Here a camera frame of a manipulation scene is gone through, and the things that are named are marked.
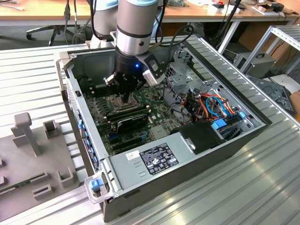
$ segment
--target power supply unit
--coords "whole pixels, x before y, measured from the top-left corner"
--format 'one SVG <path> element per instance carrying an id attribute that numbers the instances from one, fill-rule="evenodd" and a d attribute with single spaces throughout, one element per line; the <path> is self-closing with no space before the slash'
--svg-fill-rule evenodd
<path id="1" fill-rule="evenodd" d="M 237 69 L 241 69 L 248 57 L 250 56 L 251 52 L 244 52 L 238 54 L 235 59 L 233 65 Z M 246 68 L 245 74 L 254 76 L 256 78 L 264 78 L 268 70 L 274 65 L 275 59 L 270 57 L 265 52 L 259 52 Z"/>

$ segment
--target wire bundle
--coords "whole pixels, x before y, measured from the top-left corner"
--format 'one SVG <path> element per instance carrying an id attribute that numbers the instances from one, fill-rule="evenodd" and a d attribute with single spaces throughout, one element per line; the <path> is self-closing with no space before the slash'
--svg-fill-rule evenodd
<path id="1" fill-rule="evenodd" d="M 213 111 L 213 106 L 214 106 L 214 104 L 217 105 L 217 102 L 220 105 L 224 114 L 226 114 L 226 116 L 230 116 L 230 115 L 234 114 L 234 111 L 230 107 L 228 101 L 219 95 L 211 95 L 208 93 L 203 93 L 200 95 L 200 98 L 197 101 L 200 102 L 200 107 L 198 109 L 197 114 L 200 115 L 200 112 L 202 109 L 202 116 L 204 119 L 212 121 L 215 119 L 220 119 L 222 117 L 217 112 Z"/>

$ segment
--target green circuit board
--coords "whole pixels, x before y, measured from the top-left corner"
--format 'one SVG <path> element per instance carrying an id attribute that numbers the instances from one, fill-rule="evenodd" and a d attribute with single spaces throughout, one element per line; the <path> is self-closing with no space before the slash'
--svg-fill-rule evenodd
<path id="1" fill-rule="evenodd" d="M 162 132 L 169 134 L 174 128 L 182 125 L 170 112 L 170 107 L 160 98 L 158 91 L 154 87 L 142 88 L 132 94 L 128 101 L 130 104 L 122 106 L 127 109 L 148 105 L 147 124 L 124 134 L 118 134 L 115 124 L 105 120 L 108 114 L 118 114 L 116 108 L 120 109 L 120 100 L 116 95 L 98 98 L 91 94 L 84 95 L 100 137 L 111 156 L 156 140 L 157 136 L 153 134 L 152 128 L 162 127 Z"/>

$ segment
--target office chair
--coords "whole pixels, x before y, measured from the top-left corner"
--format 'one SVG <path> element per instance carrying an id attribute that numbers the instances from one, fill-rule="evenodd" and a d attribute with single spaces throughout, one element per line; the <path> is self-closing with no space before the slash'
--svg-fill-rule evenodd
<path id="1" fill-rule="evenodd" d="M 50 38 L 49 45 L 48 45 L 48 46 L 52 46 L 54 43 L 55 36 L 60 35 L 60 32 L 64 32 L 64 28 L 65 28 L 65 25 L 50 25 L 50 26 L 46 26 L 46 27 L 35 28 L 32 30 L 26 31 L 26 38 L 28 40 L 32 40 L 33 33 L 37 33 L 37 32 L 44 31 L 44 30 L 53 30 L 53 33 L 52 33 L 52 36 Z M 72 37 L 74 35 L 74 33 L 72 33 L 69 30 L 66 30 L 66 34 L 71 35 Z"/>

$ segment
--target floor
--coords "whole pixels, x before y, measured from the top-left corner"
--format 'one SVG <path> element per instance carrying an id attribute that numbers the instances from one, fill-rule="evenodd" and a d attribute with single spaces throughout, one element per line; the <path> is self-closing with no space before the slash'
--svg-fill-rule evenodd
<path id="1" fill-rule="evenodd" d="M 37 48 L 48 46 L 53 30 L 46 30 L 32 34 L 33 40 L 27 40 L 26 31 L 38 26 L 13 26 L 0 27 L 0 50 Z M 68 42 L 72 43 L 72 36 L 67 36 Z M 54 45 L 65 45 L 64 33 L 56 35 Z"/>

